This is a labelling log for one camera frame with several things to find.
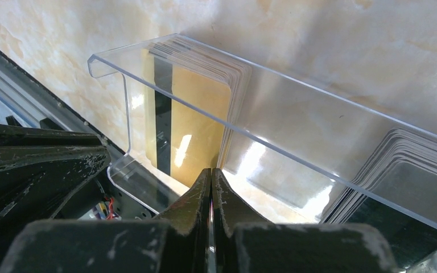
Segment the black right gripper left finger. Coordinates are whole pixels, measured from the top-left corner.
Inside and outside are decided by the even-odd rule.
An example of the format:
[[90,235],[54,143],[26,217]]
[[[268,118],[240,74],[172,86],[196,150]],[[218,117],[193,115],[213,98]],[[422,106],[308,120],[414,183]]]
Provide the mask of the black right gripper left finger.
[[211,170],[148,220],[40,220],[14,239],[0,272],[207,272]]

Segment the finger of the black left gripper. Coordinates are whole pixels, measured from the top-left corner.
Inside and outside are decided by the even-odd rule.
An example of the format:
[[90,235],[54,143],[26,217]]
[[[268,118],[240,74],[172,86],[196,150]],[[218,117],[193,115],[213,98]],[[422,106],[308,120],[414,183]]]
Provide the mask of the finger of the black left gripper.
[[0,124],[0,264],[27,224],[54,218],[109,163],[94,134]]

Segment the clear acrylic card box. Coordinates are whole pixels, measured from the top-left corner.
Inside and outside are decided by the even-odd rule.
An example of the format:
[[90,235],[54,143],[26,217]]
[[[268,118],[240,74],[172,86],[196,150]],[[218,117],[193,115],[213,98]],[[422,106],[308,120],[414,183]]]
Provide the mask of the clear acrylic card box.
[[157,168],[145,155],[143,50],[183,37],[247,63],[252,73],[222,166],[232,188],[275,222],[323,222],[325,212],[386,133],[396,127],[437,138],[437,130],[402,120],[396,109],[379,110],[317,88],[191,38],[172,34],[92,54],[89,74],[118,88],[125,113],[124,154],[108,168],[111,182],[159,213],[190,187]]

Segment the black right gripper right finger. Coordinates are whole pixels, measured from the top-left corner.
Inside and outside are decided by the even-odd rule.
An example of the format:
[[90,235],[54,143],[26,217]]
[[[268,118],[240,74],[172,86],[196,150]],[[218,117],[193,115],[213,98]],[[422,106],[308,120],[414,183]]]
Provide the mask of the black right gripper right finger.
[[218,272],[394,272],[383,235],[367,224],[275,224],[211,172]]

